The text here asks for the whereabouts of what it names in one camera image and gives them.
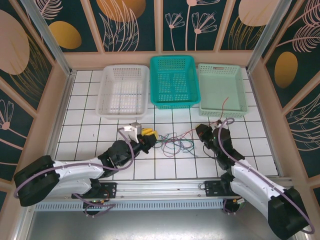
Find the yellow object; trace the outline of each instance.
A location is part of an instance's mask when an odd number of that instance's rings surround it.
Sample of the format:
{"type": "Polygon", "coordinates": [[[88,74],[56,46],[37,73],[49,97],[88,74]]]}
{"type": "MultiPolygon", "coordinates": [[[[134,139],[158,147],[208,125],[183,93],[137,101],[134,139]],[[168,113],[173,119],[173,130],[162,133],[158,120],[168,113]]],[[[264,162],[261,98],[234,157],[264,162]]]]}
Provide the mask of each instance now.
{"type": "Polygon", "coordinates": [[[155,138],[158,140],[159,135],[157,131],[154,131],[152,128],[143,128],[141,135],[142,136],[151,136],[151,135],[155,135],[155,138]]]}
{"type": "Polygon", "coordinates": [[[2,10],[0,10],[0,43],[0,69],[11,75],[21,74],[29,62],[28,35],[13,16],[2,10]]]}
{"type": "Polygon", "coordinates": [[[104,15],[117,22],[128,22],[129,18],[125,19],[125,15],[130,14],[130,10],[139,18],[146,9],[146,0],[96,0],[96,3],[104,15]]]}
{"type": "Polygon", "coordinates": [[[65,21],[55,21],[49,25],[52,35],[60,47],[76,49],[80,47],[82,39],[78,30],[65,21]]]}
{"type": "Polygon", "coordinates": [[[279,0],[241,0],[239,18],[247,26],[259,27],[269,22],[279,0]]]}
{"type": "Polygon", "coordinates": [[[282,89],[288,87],[297,74],[298,60],[296,56],[289,51],[283,52],[276,60],[274,67],[275,83],[282,89]]]}

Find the floor tile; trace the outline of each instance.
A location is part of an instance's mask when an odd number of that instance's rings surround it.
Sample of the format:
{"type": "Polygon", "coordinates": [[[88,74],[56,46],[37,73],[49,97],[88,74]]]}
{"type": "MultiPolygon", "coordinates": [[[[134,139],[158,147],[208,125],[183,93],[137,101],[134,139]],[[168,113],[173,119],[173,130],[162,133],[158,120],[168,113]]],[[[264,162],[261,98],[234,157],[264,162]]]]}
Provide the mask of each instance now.
{"type": "Polygon", "coordinates": [[[246,103],[248,104],[248,106],[257,106],[255,96],[252,92],[246,92],[245,95],[246,95],[246,103]]]}
{"type": "Polygon", "coordinates": [[[74,161],[77,150],[77,142],[60,142],[58,144],[56,161],[74,161]]]}
{"type": "Polygon", "coordinates": [[[255,156],[271,155],[267,138],[251,138],[251,144],[255,156]]]}
{"type": "Polygon", "coordinates": [[[156,159],[155,160],[155,178],[156,179],[175,179],[176,165],[174,159],[156,159]]]}
{"type": "Polygon", "coordinates": [[[174,123],[173,131],[176,133],[177,137],[184,136],[185,139],[192,139],[191,127],[192,125],[190,123],[174,123]]]}
{"type": "Polygon", "coordinates": [[[261,121],[261,117],[256,106],[248,106],[248,113],[244,115],[246,121],[261,121]]]}
{"type": "MultiPolygon", "coordinates": [[[[123,167],[126,167],[129,165],[130,162],[128,162],[127,164],[125,164],[122,167],[119,167],[120,169],[123,167]]],[[[133,163],[129,168],[125,169],[125,170],[120,170],[119,172],[117,172],[115,175],[113,175],[113,179],[114,180],[133,180],[134,179],[134,164],[133,163]]]]}
{"type": "Polygon", "coordinates": [[[75,160],[90,160],[95,157],[97,142],[79,142],[75,160]]]}
{"type": "Polygon", "coordinates": [[[72,96],[77,95],[88,95],[89,83],[87,82],[79,82],[74,83],[72,88],[72,96]]]}
{"type": "Polygon", "coordinates": [[[255,160],[255,157],[254,156],[246,156],[245,157],[245,160],[248,161],[248,163],[254,168],[257,170],[257,164],[256,164],[256,160],[255,160]]]}
{"type": "Polygon", "coordinates": [[[134,179],[155,179],[155,160],[136,160],[134,179]]]}
{"type": "Polygon", "coordinates": [[[218,178],[220,178],[223,174],[225,174],[227,171],[222,170],[222,168],[217,164],[217,171],[218,171],[218,178]]]}
{"type": "Polygon", "coordinates": [[[155,122],[155,110],[153,108],[148,108],[145,116],[137,121],[140,124],[153,124],[155,122]]]}
{"type": "Polygon", "coordinates": [[[175,160],[176,178],[193,179],[197,177],[194,158],[178,158],[175,160]]]}
{"type": "Polygon", "coordinates": [[[173,124],[172,123],[159,123],[155,124],[155,130],[158,132],[159,135],[166,136],[169,135],[169,138],[173,137],[173,124]]]}
{"type": "Polygon", "coordinates": [[[232,146],[242,156],[250,157],[254,155],[252,152],[249,138],[232,139],[232,146]]]}
{"type": "Polygon", "coordinates": [[[87,96],[71,96],[68,110],[85,109],[87,96]]]}
{"type": "Polygon", "coordinates": [[[259,172],[265,176],[277,176],[278,171],[272,156],[256,156],[256,165],[259,172]]]}
{"type": "Polygon", "coordinates": [[[152,103],[151,103],[151,99],[150,99],[150,94],[148,94],[148,105],[147,105],[147,107],[148,107],[148,109],[153,109],[153,108],[155,108],[155,105],[153,105],[152,103]]]}
{"type": "Polygon", "coordinates": [[[198,178],[216,178],[218,176],[216,160],[212,158],[196,158],[198,178]]]}
{"type": "Polygon", "coordinates": [[[246,122],[250,138],[265,138],[266,133],[261,121],[248,121],[246,122]]]}
{"type": "Polygon", "coordinates": [[[67,110],[64,125],[81,125],[84,110],[67,110]]]}
{"type": "Polygon", "coordinates": [[[100,124],[118,124],[118,119],[107,119],[105,117],[101,117],[100,124]]]}
{"type": "Polygon", "coordinates": [[[241,68],[242,78],[243,79],[249,79],[248,73],[245,67],[241,68]]]}
{"type": "Polygon", "coordinates": [[[172,110],[171,109],[155,109],[154,117],[156,123],[172,123],[172,110]]]}
{"type": "Polygon", "coordinates": [[[83,116],[83,125],[97,125],[100,124],[100,117],[95,110],[85,110],[83,116]]]}
{"type": "Polygon", "coordinates": [[[60,142],[78,142],[81,126],[63,126],[60,142]]]}
{"type": "Polygon", "coordinates": [[[102,80],[102,70],[92,71],[91,83],[100,83],[102,80]]]}
{"type": "Polygon", "coordinates": [[[117,139],[117,125],[100,125],[98,141],[115,141],[117,139]]]}
{"type": "Polygon", "coordinates": [[[189,108],[184,109],[173,109],[173,122],[174,123],[190,123],[190,110],[189,108]]]}
{"type": "Polygon", "coordinates": [[[199,108],[197,107],[190,108],[190,114],[191,114],[191,121],[193,123],[203,123],[203,122],[209,123],[209,118],[207,116],[199,115],[199,108]]]}
{"type": "Polygon", "coordinates": [[[98,95],[100,89],[100,82],[91,82],[89,86],[88,95],[98,95]]]}
{"type": "Polygon", "coordinates": [[[234,122],[229,125],[231,138],[248,138],[248,131],[244,121],[234,122]]]}
{"type": "Polygon", "coordinates": [[[95,156],[98,157],[103,154],[112,146],[112,144],[114,144],[114,141],[98,141],[95,156]]]}
{"type": "Polygon", "coordinates": [[[82,125],[79,142],[96,142],[98,132],[99,125],[82,125]]]}
{"type": "Polygon", "coordinates": [[[75,75],[75,83],[88,83],[90,82],[92,71],[77,71],[75,75]]]}
{"type": "Polygon", "coordinates": [[[85,109],[96,109],[98,96],[88,96],[85,109]]]}
{"type": "Polygon", "coordinates": [[[252,88],[249,80],[243,80],[244,90],[246,93],[252,93],[252,88]]]}
{"type": "Polygon", "coordinates": [[[214,152],[204,147],[204,143],[200,140],[193,140],[194,142],[194,153],[196,158],[207,158],[208,155],[210,157],[214,157],[214,152]]]}

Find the plastic basket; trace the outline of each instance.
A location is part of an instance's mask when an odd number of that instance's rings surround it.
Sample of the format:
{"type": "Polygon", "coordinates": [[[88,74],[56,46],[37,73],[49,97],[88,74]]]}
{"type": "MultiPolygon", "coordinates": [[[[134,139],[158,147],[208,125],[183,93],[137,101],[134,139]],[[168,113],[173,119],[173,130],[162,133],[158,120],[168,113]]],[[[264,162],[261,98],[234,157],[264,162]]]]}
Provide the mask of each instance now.
{"type": "Polygon", "coordinates": [[[199,64],[201,102],[199,114],[206,117],[241,118],[248,112],[240,66],[199,64]]]}
{"type": "Polygon", "coordinates": [[[143,65],[104,68],[95,112],[107,119],[141,118],[148,108],[150,71],[143,65]]]}
{"type": "Polygon", "coordinates": [[[150,60],[150,98],[158,109],[191,108],[200,102],[192,56],[155,56],[150,60]]]}

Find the cable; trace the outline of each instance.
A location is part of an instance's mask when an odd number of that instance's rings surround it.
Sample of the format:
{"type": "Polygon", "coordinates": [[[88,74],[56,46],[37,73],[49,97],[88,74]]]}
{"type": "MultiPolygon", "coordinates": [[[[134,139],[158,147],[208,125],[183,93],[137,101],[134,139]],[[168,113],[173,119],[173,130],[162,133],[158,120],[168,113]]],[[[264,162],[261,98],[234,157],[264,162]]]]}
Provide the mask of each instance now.
{"type": "Polygon", "coordinates": [[[222,103],[222,112],[221,112],[221,116],[220,116],[219,120],[213,121],[213,122],[209,122],[209,127],[210,127],[210,124],[215,124],[215,123],[221,121],[221,118],[222,118],[222,116],[223,116],[223,114],[224,114],[225,103],[226,103],[226,101],[227,101],[228,99],[229,99],[229,97],[227,97],[227,98],[223,101],[223,103],[222,103]]]}
{"type": "MultiPolygon", "coordinates": [[[[135,160],[135,153],[134,153],[134,150],[128,140],[128,138],[121,132],[121,130],[123,130],[124,128],[118,128],[118,133],[124,138],[125,142],[128,144],[129,146],[129,149],[130,149],[130,152],[131,152],[131,160],[129,162],[129,164],[125,167],[122,167],[122,168],[113,168],[113,167],[108,167],[108,166],[104,166],[104,165],[101,165],[101,164],[97,164],[97,163],[81,163],[81,162],[78,162],[78,163],[71,163],[71,164],[66,164],[66,165],[62,165],[62,166],[55,166],[55,167],[51,167],[51,168],[48,168],[48,169],[45,169],[45,170],[42,170],[38,173],[36,173],[35,175],[29,177],[27,180],[25,180],[23,183],[21,183],[17,188],[16,190],[14,191],[13,193],[13,197],[15,197],[16,199],[19,198],[18,196],[18,192],[26,185],[28,184],[29,182],[31,182],[33,179],[41,176],[42,174],[46,174],[48,172],[51,172],[51,171],[55,171],[55,170],[58,170],[58,169],[64,169],[64,168],[69,168],[69,167],[77,167],[77,166],[88,166],[89,168],[91,166],[95,166],[95,167],[99,167],[99,168],[103,168],[103,169],[107,169],[107,170],[116,170],[116,171],[122,171],[122,170],[126,170],[128,169],[132,163],[134,162],[135,160]]],[[[93,207],[96,207],[96,206],[99,206],[99,207],[102,207],[102,208],[108,208],[107,210],[101,212],[99,212],[99,215],[102,215],[102,214],[105,214],[107,212],[110,211],[110,209],[114,208],[116,205],[115,204],[108,204],[108,205],[104,205],[104,204],[99,204],[99,203],[91,203],[85,199],[83,199],[82,197],[80,197],[78,194],[76,193],[72,193],[76,198],[80,199],[82,202],[90,205],[90,206],[93,206],[93,207]]]]}
{"type": "Polygon", "coordinates": [[[209,158],[216,160],[213,156],[210,156],[208,153],[206,153],[205,145],[202,146],[202,150],[203,150],[204,154],[207,155],[209,158]]]}
{"type": "Polygon", "coordinates": [[[194,144],[194,141],[192,140],[192,135],[190,133],[193,130],[194,129],[189,130],[179,136],[175,136],[177,134],[175,132],[168,133],[166,136],[159,135],[161,139],[156,142],[154,148],[161,149],[163,154],[168,158],[171,158],[180,152],[190,153],[191,155],[194,156],[194,154],[192,153],[192,150],[195,148],[195,144],[194,144]],[[186,139],[187,134],[190,134],[191,139],[186,139]]]}
{"type": "Polygon", "coordinates": [[[223,126],[227,123],[227,124],[233,124],[235,122],[235,119],[232,117],[229,117],[227,119],[225,119],[221,126],[219,127],[219,132],[218,132],[218,142],[219,142],[219,146],[221,148],[221,150],[224,152],[225,155],[227,155],[231,160],[233,160],[234,162],[236,162],[237,164],[239,164],[240,166],[242,166],[243,168],[247,169],[249,172],[252,172],[254,175],[256,175],[258,178],[260,178],[263,182],[265,182],[269,187],[271,187],[272,189],[274,189],[277,193],[279,193],[281,196],[283,196],[303,217],[304,219],[307,221],[307,223],[310,225],[311,227],[311,231],[306,231],[306,230],[301,230],[301,232],[306,233],[306,234],[314,234],[315,233],[315,227],[314,225],[311,223],[310,219],[307,217],[307,215],[300,209],[300,207],[298,207],[287,195],[285,195],[282,191],[280,191],[278,188],[276,188],[275,186],[273,186],[267,179],[265,179],[264,177],[262,177],[260,175],[259,172],[257,172],[254,168],[251,168],[245,164],[243,164],[242,162],[236,160],[234,157],[232,157],[225,149],[224,146],[222,145],[221,142],[221,130],[223,128],[223,126]]]}

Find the flower illustration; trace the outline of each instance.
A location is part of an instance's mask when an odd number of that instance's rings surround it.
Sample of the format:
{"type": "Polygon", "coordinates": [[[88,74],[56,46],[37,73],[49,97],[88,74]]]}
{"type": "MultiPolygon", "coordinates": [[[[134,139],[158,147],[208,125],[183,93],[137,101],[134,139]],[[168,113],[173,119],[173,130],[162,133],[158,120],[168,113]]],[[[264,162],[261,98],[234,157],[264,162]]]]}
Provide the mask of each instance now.
{"type": "Polygon", "coordinates": [[[172,47],[173,47],[173,51],[175,51],[176,49],[175,49],[175,44],[174,44],[174,38],[172,36],[172,29],[183,27],[185,25],[185,22],[183,21],[181,13],[179,13],[179,14],[174,13],[174,14],[172,14],[172,16],[170,13],[167,13],[165,15],[165,20],[170,28],[172,47]]]}
{"type": "Polygon", "coordinates": [[[186,0],[186,3],[190,7],[194,7],[196,5],[209,5],[219,3],[220,0],[186,0]]]}
{"type": "Polygon", "coordinates": [[[15,105],[8,101],[7,106],[4,100],[0,100],[0,129],[8,130],[10,128],[10,121],[14,114],[15,105]]]}
{"type": "Polygon", "coordinates": [[[185,50],[188,50],[188,25],[189,25],[189,15],[190,15],[190,8],[197,6],[197,5],[210,5],[210,4],[217,4],[220,0],[186,0],[188,4],[188,12],[186,14],[186,28],[185,28],[185,50]]]}
{"type": "Polygon", "coordinates": [[[197,37],[198,34],[205,34],[214,32],[217,30],[217,25],[214,25],[216,22],[214,13],[203,13],[199,18],[199,13],[192,14],[192,25],[195,33],[195,41],[194,41],[194,50],[197,50],[197,37]]]}

